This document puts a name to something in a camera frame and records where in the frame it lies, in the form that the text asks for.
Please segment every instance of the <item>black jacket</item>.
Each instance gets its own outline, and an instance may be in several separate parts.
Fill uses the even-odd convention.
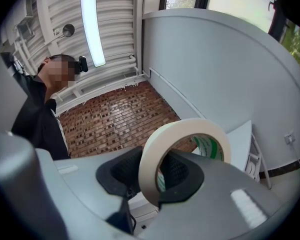
[[[45,103],[46,85],[40,77],[14,74],[14,79],[27,94],[12,127],[12,133],[29,140],[35,148],[50,152],[53,160],[68,159],[68,150],[58,121],[51,110],[56,112],[56,100]]]

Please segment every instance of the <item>white pipe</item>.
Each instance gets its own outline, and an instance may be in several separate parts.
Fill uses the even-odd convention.
[[[133,4],[134,54],[137,58],[136,65],[140,69],[140,73],[142,73],[142,16],[144,0],[134,0]]]
[[[64,38],[64,37],[65,37],[64,34],[58,34],[52,40],[44,42],[44,46],[43,47],[51,44],[54,40],[61,39],[61,38]]]
[[[28,50],[28,47],[26,45],[26,42],[25,42],[25,39],[24,39],[22,33],[19,32],[19,36],[20,36],[22,47],[24,48],[24,52],[25,52],[25,55],[27,57],[27,60],[30,62],[31,66],[33,68],[33,71],[36,72],[36,68],[37,68],[36,64],[35,64],[34,60],[31,58],[30,52]]]
[[[187,103],[195,112],[196,114],[203,119],[206,117],[201,114],[201,112],[176,88],[174,87],[168,80],[166,80],[162,75],[160,75],[157,71],[155,71],[152,67],[149,67],[149,70],[155,73],[160,79],[162,79],[172,90],[174,90],[183,100]]]
[[[135,78],[140,78],[140,77],[143,77],[143,76],[144,76],[143,74],[140,74],[140,75],[134,75],[134,76],[131,76],[131,77],[127,77],[127,78],[124,78],[124,79],[115,81],[115,82],[111,82],[111,83],[105,84],[105,85],[103,85],[103,86],[101,86],[101,87],[99,87],[99,88],[97,88],[97,89],[95,89],[95,90],[89,91],[88,93],[85,93],[85,94],[83,94],[83,95],[80,96],[80,97],[77,97],[77,98],[75,98],[75,99],[73,99],[73,100],[71,100],[71,101],[68,101],[68,102],[65,103],[65,104],[62,104],[59,108],[57,108],[57,115],[61,114],[61,113],[59,113],[59,111],[63,111],[63,108],[64,108],[64,107],[68,106],[69,104],[73,103],[74,101],[77,101],[77,102],[76,102],[76,105],[79,105],[79,104],[85,102],[85,100],[86,100],[85,97],[86,97],[86,96],[89,96],[89,95],[91,95],[91,94],[93,94],[93,93],[99,92],[99,91],[101,91],[102,89],[104,89],[104,88],[106,88],[106,87],[110,87],[110,86],[113,86],[113,85],[117,85],[117,84],[120,84],[120,83],[122,83],[122,82],[126,82],[126,81],[129,81],[129,80],[132,80],[132,79],[135,79]]]
[[[135,70],[136,75],[139,75],[139,69],[136,66],[134,67],[134,70]]]
[[[92,72],[88,71],[87,73],[82,74],[81,77],[80,77],[80,81],[83,81],[83,80],[85,80],[89,77],[92,77],[92,76],[98,74],[98,72],[100,72],[100,71],[104,71],[104,70],[107,70],[109,68],[114,68],[116,66],[121,66],[121,65],[124,65],[124,64],[127,64],[127,63],[131,64],[131,63],[134,63],[134,62],[136,62],[136,59],[134,57],[132,57],[130,59],[125,59],[125,60],[120,60],[120,61],[116,61],[116,62],[112,62],[112,63],[107,63],[103,66],[99,66],[98,68],[95,68],[95,70],[92,71]]]
[[[19,52],[22,60],[23,60],[23,63],[25,64],[25,66],[28,68],[29,72],[32,74],[32,75],[35,75],[36,72],[34,72],[34,70],[32,69],[31,65],[29,64],[29,61],[27,60],[26,58],[26,55],[24,54],[24,51],[22,50],[21,46],[20,46],[20,43],[19,42],[14,42],[14,47],[15,47],[15,50]]]
[[[41,46],[38,49],[36,49],[32,54],[30,54],[30,58],[32,58],[33,56],[35,56],[40,50],[42,50],[43,48],[45,48],[45,46]]]
[[[26,27],[27,27],[29,33],[30,33],[30,38],[33,38],[33,37],[36,35],[36,32],[31,31],[28,22],[26,22],[25,25],[26,25]]]
[[[149,74],[147,74],[144,70],[142,70],[142,74],[144,74],[147,78],[151,77],[151,71],[149,70]]]
[[[74,89],[74,88],[82,89],[82,88],[88,86],[89,84],[91,84],[95,79],[100,78],[101,76],[108,75],[108,74],[111,74],[111,73],[115,73],[115,72],[118,72],[118,71],[121,71],[121,70],[126,70],[126,69],[129,69],[129,68],[133,68],[134,66],[136,66],[136,63],[119,66],[117,68],[114,68],[113,70],[105,70],[102,73],[94,74],[94,75],[90,76],[89,78],[86,78],[86,79],[76,83],[75,85],[60,91],[58,94],[60,96],[65,95],[68,92],[72,92],[72,89]]]
[[[60,99],[60,101],[62,101],[62,102],[64,101],[57,92],[55,93],[55,95]]]

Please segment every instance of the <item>green foliage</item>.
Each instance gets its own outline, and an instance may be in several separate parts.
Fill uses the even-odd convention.
[[[286,30],[281,44],[300,64],[300,28],[295,31],[296,25],[291,21],[289,22],[288,26],[289,28]]]
[[[174,3],[166,3],[167,9],[176,9],[176,8],[193,8],[195,6],[196,0],[175,0]]]

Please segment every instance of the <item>wall outlet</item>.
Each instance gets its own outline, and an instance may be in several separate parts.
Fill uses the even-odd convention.
[[[286,135],[284,135],[284,140],[287,145],[294,142],[296,140],[295,132],[293,130],[288,132]]]

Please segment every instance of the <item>black cable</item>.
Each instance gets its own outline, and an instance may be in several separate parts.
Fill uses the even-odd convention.
[[[132,231],[134,232],[134,231],[135,231],[135,228],[136,228],[136,225],[137,225],[137,221],[136,221],[136,219],[131,215],[131,213],[130,213],[130,217],[131,217],[131,219],[132,219],[133,222],[134,222],[134,225],[133,225],[133,228],[132,228]]]

